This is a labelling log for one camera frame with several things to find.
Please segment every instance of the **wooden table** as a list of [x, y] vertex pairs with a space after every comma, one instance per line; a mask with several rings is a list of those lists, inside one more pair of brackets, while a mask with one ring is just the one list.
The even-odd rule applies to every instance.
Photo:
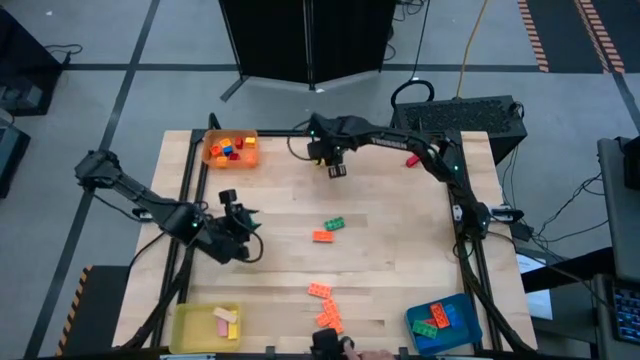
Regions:
[[[188, 131], [165, 133], [151, 186], [158, 194], [178, 197], [189, 138]], [[464, 133], [463, 141], [477, 198], [502, 203], [487, 135]], [[305, 154], [307, 142], [294, 138], [292, 146]], [[463, 292], [458, 260], [452, 254], [454, 233], [445, 185], [420, 166], [406, 168], [409, 154], [398, 150], [368, 146], [348, 153], [347, 177], [330, 180], [326, 168], [291, 156], [285, 138], [260, 138], [259, 146], [256, 169], [209, 170], [204, 200], [214, 216], [220, 215], [218, 192], [235, 188], [239, 202], [260, 210], [254, 219], [263, 224], [258, 233], [265, 242], [264, 258], [255, 264], [232, 261], [221, 266], [196, 252], [188, 302], [241, 303], [241, 352], [261, 353], [269, 345], [278, 353], [308, 352], [322, 306], [306, 290], [311, 282], [323, 282], [334, 287], [345, 335], [359, 350], [397, 352], [406, 346], [414, 353], [404, 312]], [[198, 155], [191, 196], [199, 163]], [[337, 216], [345, 219], [346, 227], [335, 233], [335, 243], [313, 243], [312, 231]], [[158, 231], [157, 226], [144, 225], [137, 248]], [[510, 235], [501, 224], [492, 225], [491, 231]], [[251, 243], [256, 254], [257, 241]], [[129, 339], [158, 301], [168, 247], [167, 240], [156, 244], [134, 266], [114, 345]], [[513, 245], [490, 235], [484, 249], [496, 305], [522, 339], [536, 348]], [[477, 304], [488, 349], [486, 315]], [[170, 339], [172, 316], [173, 306], [163, 344]], [[467, 345], [447, 353], [471, 354], [472, 349]]]

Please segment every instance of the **gray floor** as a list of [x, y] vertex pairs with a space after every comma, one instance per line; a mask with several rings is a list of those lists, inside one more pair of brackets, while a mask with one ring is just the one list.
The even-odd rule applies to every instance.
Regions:
[[[150, 2], [7, 0], [4, 4], [43, 44], [82, 43], [85, 51], [73, 62], [122, 64], [131, 59]], [[420, 62], [459, 64], [480, 3], [433, 0]], [[414, 61], [421, 16], [394, 22], [396, 34], [391, 44], [398, 53], [391, 63]], [[535, 65], [515, 0], [491, 2], [485, 16], [470, 63]], [[217, 2], [161, 0], [141, 62], [232, 63]], [[119, 154], [130, 175], [149, 184], [166, 130], [204, 127], [210, 112], [229, 128], [286, 129], [313, 111], [326, 116], [356, 114], [385, 124], [392, 114], [389, 96], [410, 75], [364, 74], [322, 84], [322, 93], [250, 79], [223, 103], [219, 96], [237, 79], [233, 72], [138, 72], [111, 149]], [[436, 99], [455, 95], [457, 73], [417, 76], [434, 84]], [[87, 150], [97, 148], [123, 78], [124, 73], [116, 71], [66, 72], [49, 113], [17, 121], [17, 126], [32, 136], [32, 142], [9, 197], [0, 202], [0, 281], [11, 284], [0, 297], [0, 358], [17, 358], [24, 353], [81, 196], [73, 166]], [[640, 96], [640, 75], [626, 75], [625, 79], [630, 90]], [[520, 146], [513, 184], [518, 207], [537, 227], [584, 179], [597, 174], [599, 138], [638, 134], [609, 75], [466, 74], [463, 97], [502, 94], [513, 95], [526, 107], [529, 136]], [[399, 101], [423, 97], [420, 89], [409, 90]], [[506, 191], [511, 196], [510, 186]], [[126, 206], [116, 196], [104, 196]], [[603, 199], [582, 195], [549, 227], [548, 235], [562, 235], [605, 218]], [[136, 224], [102, 204], [91, 205], [41, 355], [55, 350], [81, 269], [88, 264], [127, 264], [138, 231]], [[605, 227], [554, 244], [552, 249], [576, 256], [609, 244]], [[584, 346], [558, 343], [543, 335], [540, 342], [543, 350], [553, 353], [584, 351]]]

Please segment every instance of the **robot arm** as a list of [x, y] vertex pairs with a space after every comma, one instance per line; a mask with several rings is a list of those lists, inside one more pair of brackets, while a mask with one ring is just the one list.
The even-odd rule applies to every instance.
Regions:
[[249, 258], [244, 243], [259, 225], [251, 221], [256, 211], [233, 203], [235, 190], [220, 192], [225, 216], [214, 219], [197, 204], [163, 198], [146, 188], [122, 171], [118, 157], [110, 151], [90, 151], [75, 172], [81, 186], [117, 191], [145, 209], [167, 234], [185, 245], [193, 244], [221, 264]]
[[470, 237], [485, 238], [491, 212], [487, 206], [478, 202], [473, 192], [464, 187], [462, 171], [449, 168], [443, 160], [448, 144], [442, 143], [438, 150], [431, 141], [421, 134], [410, 131], [376, 126], [367, 120], [355, 116], [325, 119], [313, 114], [309, 120], [307, 132], [317, 137], [307, 145], [312, 160], [323, 160], [329, 167], [329, 177], [336, 178], [347, 174], [343, 153], [356, 151], [364, 145], [378, 145], [414, 153], [431, 175], [446, 183], [451, 194], [462, 209], [461, 224], [463, 233]]

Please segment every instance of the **green lego brick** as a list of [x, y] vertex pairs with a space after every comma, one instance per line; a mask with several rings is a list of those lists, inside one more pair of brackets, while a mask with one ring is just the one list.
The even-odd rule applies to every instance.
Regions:
[[422, 321], [414, 321], [411, 331], [435, 339], [436, 334], [438, 333], [438, 328], [433, 325], [426, 324]]
[[342, 217], [331, 219], [324, 222], [324, 229], [327, 231], [333, 231], [342, 229], [344, 227], [344, 219]]

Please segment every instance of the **blue tray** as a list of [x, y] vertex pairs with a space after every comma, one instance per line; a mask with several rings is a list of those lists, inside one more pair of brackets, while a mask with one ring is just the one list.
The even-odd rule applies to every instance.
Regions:
[[[430, 306], [436, 303], [441, 303], [445, 311], [453, 309], [457, 315], [457, 321], [448, 315], [451, 325], [444, 329], [438, 329], [435, 339], [414, 333], [411, 330], [413, 322], [433, 318]], [[482, 330], [480, 329], [480, 324], [478, 324], [478, 317], [471, 307], [469, 297], [465, 294], [456, 294], [428, 304], [412, 307], [407, 310], [405, 320], [413, 345], [422, 356], [431, 356], [441, 351], [474, 343], [482, 339]]]

